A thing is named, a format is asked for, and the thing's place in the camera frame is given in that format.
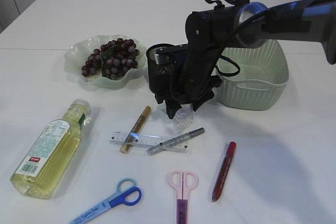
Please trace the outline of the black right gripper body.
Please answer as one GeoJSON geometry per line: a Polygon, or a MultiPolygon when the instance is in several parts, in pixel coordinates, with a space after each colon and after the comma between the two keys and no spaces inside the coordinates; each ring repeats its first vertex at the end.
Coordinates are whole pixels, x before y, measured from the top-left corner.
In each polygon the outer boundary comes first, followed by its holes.
{"type": "Polygon", "coordinates": [[[235,16],[234,8],[218,8],[192,12],[187,17],[185,57],[176,61],[169,94],[155,95],[158,102],[175,100],[179,104],[193,104],[203,97],[213,98],[212,89],[219,87],[221,80],[212,72],[223,52],[223,44],[235,43],[229,38],[234,30],[235,16]]]}

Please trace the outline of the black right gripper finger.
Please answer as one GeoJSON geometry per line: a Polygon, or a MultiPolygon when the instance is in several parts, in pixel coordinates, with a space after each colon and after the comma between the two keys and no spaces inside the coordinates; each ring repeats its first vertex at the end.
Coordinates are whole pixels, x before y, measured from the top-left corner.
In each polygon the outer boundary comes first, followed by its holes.
{"type": "Polygon", "coordinates": [[[193,102],[193,111],[197,111],[205,102],[209,100],[208,97],[200,98],[193,102]]]}
{"type": "Polygon", "coordinates": [[[176,112],[182,108],[182,106],[175,100],[165,100],[166,113],[169,119],[173,119],[176,112]]]}

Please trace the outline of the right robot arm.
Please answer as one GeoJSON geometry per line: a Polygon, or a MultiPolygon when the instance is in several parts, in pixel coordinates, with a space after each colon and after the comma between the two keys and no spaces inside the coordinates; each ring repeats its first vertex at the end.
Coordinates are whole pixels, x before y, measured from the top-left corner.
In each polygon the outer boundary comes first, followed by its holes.
{"type": "Polygon", "coordinates": [[[149,86],[170,119],[184,104],[197,110],[214,97],[224,72],[217,62],[226,48],[261,47],[267,40],[318,42],[335,64],[335,0],[300,0],[266,7],[250,0],[204,0],[214,8],[186,19],[187,43],[150,47],[149,86]]]}

